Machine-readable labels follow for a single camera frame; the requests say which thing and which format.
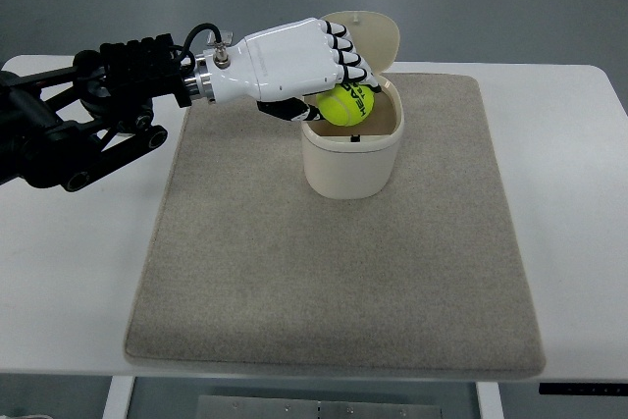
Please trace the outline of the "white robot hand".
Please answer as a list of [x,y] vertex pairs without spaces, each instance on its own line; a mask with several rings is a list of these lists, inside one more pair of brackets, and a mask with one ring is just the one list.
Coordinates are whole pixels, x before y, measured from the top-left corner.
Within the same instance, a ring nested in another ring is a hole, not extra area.
[[251,97],[260,112],[288,122],[324,120],[302,95],[360,84],[382,91],[356,53],[346,26],[315,18],[249,34],[231,46],[213,38],[184,85],[193,98],[226,103]]

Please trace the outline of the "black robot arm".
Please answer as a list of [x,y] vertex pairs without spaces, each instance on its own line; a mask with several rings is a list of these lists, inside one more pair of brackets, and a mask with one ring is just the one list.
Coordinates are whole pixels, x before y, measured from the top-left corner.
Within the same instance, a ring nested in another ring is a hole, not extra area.
[[380,85],[346,26],[317,18],[275,26],[232,42],[211,23],[183,43],[169,34],[104,43],[65,68],[1,75],[1,180],[74,192],[160,147],[156,98],[186,108],[203,98],[252,99],[288,122],[336,121],[337,108],[310,95],[346,94],[348,122],[368,115]]

